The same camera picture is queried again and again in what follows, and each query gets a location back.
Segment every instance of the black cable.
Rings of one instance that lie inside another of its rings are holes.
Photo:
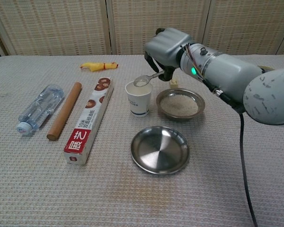
[[[251,214],[252,221],[254,223],[254,226],[257,227],[257,220],[254,213],[254,210],[252,209],[251,200],[249,196],[249,190],[248,190],[248,184],[247,184],[247,176],[246,176],[246,168],[245,168],[245,161],[244,161],[244,152],[243,152],[243,133],[244,133],[244,118],[243,114],[239,114],[240,120],[241,120],[241,130],[240,130],[240,154],[241,154],[241,163],[242,163],[242,171],[243,171],[243,180],[244,180],[244,187],[245,187],[245,194],[248,202],[249,211]]]

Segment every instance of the empty metal plate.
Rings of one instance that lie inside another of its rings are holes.
[[[172,174],[185,166],[189,158],[188,143],[174,129],[155,126],[143,129],[132,140],[134,162],[152,174]]]

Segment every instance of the box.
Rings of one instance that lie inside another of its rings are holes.
[[[64,148],[67,163],[86,163],[112,92],[111,78],[100,78]]]

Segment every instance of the rubber chicken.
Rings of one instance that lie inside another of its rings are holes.
[[[101,62],[86,62],[80,65],[80,68],[87,67],[90,71],[98,71],[98,70],[107,70],[107,69],[116,69],[118,64],[115,62],[112,63],[101,63]]]

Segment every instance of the spoon handle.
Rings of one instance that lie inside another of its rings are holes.
[[[157,73],[155,73],[155,74],[153,74],[153,75],[151,75],[149,77],[150,77],[150,79],[153,79],[153,78],[156,78],[156,77],[158,77],[158,76],[160,76],[162,74],[164,74],[164,70],[162,70],[160,72],[157,72]]]

